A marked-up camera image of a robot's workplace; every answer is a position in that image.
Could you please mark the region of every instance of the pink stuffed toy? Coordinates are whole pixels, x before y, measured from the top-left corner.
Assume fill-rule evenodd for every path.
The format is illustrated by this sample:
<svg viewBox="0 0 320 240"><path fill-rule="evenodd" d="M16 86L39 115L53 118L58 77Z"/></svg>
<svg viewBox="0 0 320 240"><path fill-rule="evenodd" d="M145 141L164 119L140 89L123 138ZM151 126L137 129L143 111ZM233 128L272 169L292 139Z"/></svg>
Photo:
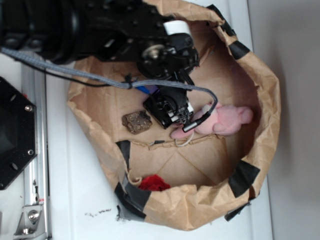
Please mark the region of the pink stuffed toy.
<svg viewBox="0 0 320 240"><path fill-rule="evenodd" d="M202 117L211 107L211 104L206 104L202 110L198 111L192 118L192 121ZM222 106L218 102L211 116L196 128L184 132L183 126L171 133L172 139L183 139L191 135L194 131L199 134L209 135L217 134L228 136L235 134L241 128L242 124L249 124L253 119L254 113L247 106L236 107L233 105Z"/></svg>

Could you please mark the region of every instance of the white cable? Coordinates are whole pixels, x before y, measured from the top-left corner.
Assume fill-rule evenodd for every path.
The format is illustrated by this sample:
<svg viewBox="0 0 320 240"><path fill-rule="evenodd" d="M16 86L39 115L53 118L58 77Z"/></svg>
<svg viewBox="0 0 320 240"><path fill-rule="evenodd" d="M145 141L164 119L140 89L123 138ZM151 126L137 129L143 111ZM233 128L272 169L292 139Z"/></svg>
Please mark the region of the white cable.
<svg viewBox="0 0 320 240"><path fill-rule="evenodd" d="M194 135L195 135L195 132L193 131L192 134L191 134L191 136L188 138L188 140L187 140L185 143L183 143L183 144L178 144L178 143L177 143L177 142L178 142L177 139L174 141L174 143L175 143L175 145L176 145L178 148L187 146L187 145L191 142L191 140L192 140L192 138L194 137Z"/></svg>

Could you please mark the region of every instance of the black cable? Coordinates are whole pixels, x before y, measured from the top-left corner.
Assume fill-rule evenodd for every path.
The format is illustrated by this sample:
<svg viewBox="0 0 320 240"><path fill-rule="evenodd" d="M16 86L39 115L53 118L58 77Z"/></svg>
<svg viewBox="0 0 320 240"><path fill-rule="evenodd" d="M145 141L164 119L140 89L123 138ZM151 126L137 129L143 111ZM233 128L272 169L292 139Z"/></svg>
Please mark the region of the black cable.
<svg viewBox="0 0 320 240"><path fill-rule="evenodd" d="M48 74L50 76L53 76L53 77L56 77L56 78L60 78L60 79L64 79L64 80L68 80L68 81L71 81L71 82L75 82L75 83L78 83L78 84L82 84L82 85L85 85L85 86L88 86L88 87L102 88L102 87L110 87L111 86L109 84L91 84L91 83L83 82L83 81L77 80L77 79L72 78L72 77L67 77L67 76L63 76L63 75L59 75L59 74L47 71L47 70L42 69L40 67L34 66L32 64L29 64L29 63L27 63L25 61L20 61L20 62L23 63L24 65L32 68L32 69L35 69L35 70L41 72L41 73Z"/></svg>

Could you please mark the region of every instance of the red fuzzy object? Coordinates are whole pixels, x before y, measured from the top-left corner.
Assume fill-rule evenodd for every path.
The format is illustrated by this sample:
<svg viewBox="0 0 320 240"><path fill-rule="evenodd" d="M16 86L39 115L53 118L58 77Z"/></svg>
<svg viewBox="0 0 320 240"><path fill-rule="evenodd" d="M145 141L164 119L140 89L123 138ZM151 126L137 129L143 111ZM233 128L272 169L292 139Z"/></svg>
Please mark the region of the red fuzzy object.
<svg viewBox="0 0 320 240"><path fill-rule="evenodd" d="M163 191L171 188L171 186L165 183L165 181L158 175L152 175L144 178L139 188L142 190L149 190L149 191Z"/></svg>

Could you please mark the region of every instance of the brown paper bag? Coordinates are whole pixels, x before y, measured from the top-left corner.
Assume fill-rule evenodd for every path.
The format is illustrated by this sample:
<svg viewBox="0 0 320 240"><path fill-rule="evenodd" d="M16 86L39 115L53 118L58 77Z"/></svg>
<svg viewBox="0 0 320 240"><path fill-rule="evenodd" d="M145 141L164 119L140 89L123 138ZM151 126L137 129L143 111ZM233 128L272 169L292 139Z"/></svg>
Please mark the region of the brown paper bag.
<svg viewBox="0 0 320 240"><path fill-rule="evenodd" d="M138 135L122 125L122 116L143 110L148 98L136 89L72 83L68 105L120 200L121 216L193 230L259 195L278 142L279 81L238 41L215 8L180 0L146 2L156 5L161 14L189 24L200 56L200 67L190 75L195 84L211 89L223 105L250 107L253 122L228 137L195 135L187 146L178 148L170 138L172 129L164 130L153 118L151 129ZM129 73L144 79L134 63L90 57L78 61L75 68L121 82ZM211 101L196 91L188 98L195 112ZM171 188L162 192L137 188L142 178L154 174Z"/></svg>

